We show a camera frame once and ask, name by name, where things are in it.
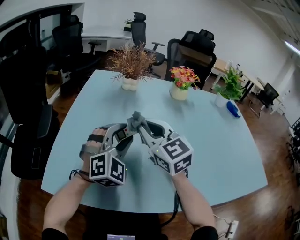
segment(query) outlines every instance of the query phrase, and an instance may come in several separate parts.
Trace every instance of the person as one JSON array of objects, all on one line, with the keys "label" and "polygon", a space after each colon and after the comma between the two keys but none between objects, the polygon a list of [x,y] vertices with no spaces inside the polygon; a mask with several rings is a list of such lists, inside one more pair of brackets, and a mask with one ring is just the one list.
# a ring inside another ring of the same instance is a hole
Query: person
[{"label": "person", "polygon": [[[92,134],[105,136],[105,133],[105,129],[97,128]],[[86,144],[101,147],[101,143],[96,141],[87,141]],[[85,153],[83,159],[82,171],[88,173],[90,164],[89,154]],[[172,181],[180,197],[185,216],[194,227],[191,240],[217,240],[218,233],[216,231],[214,215],[205,197],[191,184],[184,172],[173,176]],[[88,175],[82,173],[76,174],[51,198],[45,209],[42,240],[68,240],[65,230],[66,223],[76,212],[84,192],[90,184],[92,183]],[[99,238],[99,236],[93,236],[87,239],[101,238]]]}]

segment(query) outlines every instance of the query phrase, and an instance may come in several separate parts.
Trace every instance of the potted plant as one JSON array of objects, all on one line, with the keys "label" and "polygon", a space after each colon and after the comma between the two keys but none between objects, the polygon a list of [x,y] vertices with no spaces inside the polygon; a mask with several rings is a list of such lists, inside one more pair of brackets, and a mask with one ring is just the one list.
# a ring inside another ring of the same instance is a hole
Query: potted plant
[{"label": "potted plant", "polygon": [[236,101],[240,99],[243,89],[239,78],[240,76],[237,74],[237,70],[231,67],[227,74],[223,76],[225,86],[221,87],[218,84],[213,85],[213,89],[217,92],[215,104],[218,107],[225,106],[228,100]]},{"label": "potted plant", "polygon": [[108,59],[113,62],[108,70],[119,72],[113,79],[122,80],[122,88],[135,91],[140,80],[150,77],[150,68],[154,63],[155,55],[147,54],[140,46],[123,46],[121,50],[112,49],[113,56]]},{"label": "potted plant", "polygon": [[131,32],[131,22],[132,22],[132,19],[127,19],[124,21],[124,23],[125,23],[124,31]]},{"label": "potted plant", "polygon": [[173,67],[171,71],[171,78],[174,79],[174,84],[170,89],[171,96],[176,100],[186,100],[188,89],[198,89],[196,82],[199,82],[199,77],[190,68],[184,66]]}]

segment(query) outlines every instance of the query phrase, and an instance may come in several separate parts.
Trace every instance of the black sleeve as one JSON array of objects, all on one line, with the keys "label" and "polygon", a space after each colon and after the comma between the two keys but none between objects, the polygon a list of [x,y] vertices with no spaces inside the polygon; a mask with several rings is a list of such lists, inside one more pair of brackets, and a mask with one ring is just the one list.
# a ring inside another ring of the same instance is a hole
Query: black sleeve
[{"label": "black sleeve", "polygon": [[42,232],[42,240],[69,240],[69,238],[66,234],[59,230],[46,228]]},{"label": "black sleeve", "polygon": [[214,227],[199,228],[193,233],[191,240],[218,240],[219,236]]}]

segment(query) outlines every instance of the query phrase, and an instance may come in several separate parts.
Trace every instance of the strap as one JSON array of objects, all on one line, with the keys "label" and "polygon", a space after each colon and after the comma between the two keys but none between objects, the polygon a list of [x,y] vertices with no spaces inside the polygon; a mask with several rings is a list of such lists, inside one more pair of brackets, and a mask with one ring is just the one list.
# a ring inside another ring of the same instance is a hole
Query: strap
[{"label": "strap", "polygon": [[100,152],[100,148],[99,147],[94,147],[94,146],[88,146],[86,144],[83,144],[81,147],[81,151],[79,153],[79,157],[83,160],[83,154],[84,153],[89,153],[91,155],[96,155]]},{"label": "strap", "polygon": [[104,136],[97,135],[97,134],[91,134],[88,138],[88,141],[96,141],[96,142],[102,143],[103,138],[104,138]]}]

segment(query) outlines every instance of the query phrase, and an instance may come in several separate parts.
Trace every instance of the flower pot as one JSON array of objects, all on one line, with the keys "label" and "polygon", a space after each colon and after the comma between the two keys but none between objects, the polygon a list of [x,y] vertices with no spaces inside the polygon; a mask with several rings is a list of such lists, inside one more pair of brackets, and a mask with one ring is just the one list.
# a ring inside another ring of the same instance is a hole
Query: flower pot
[{"label": "flower pot", "polygon": [[170,89],[170,94],[172,98],[176,100],[184,101],[187,99],[188,90],[182,90],[178,88],[175,84],[172,84],[172,87]]},{"label": "flower pot", "polygon": [[216,95],[215,105],[217,107],[224,107],[229,100],[223,97],[219,92]]},{"label": "flower pot", "polygon": [[124,31],[131,32],[131,24],[125,24]]},{"label": "flower pot", "polygon": [[136,91],[139,80],[131,78],[123,78],[122,89]]}]

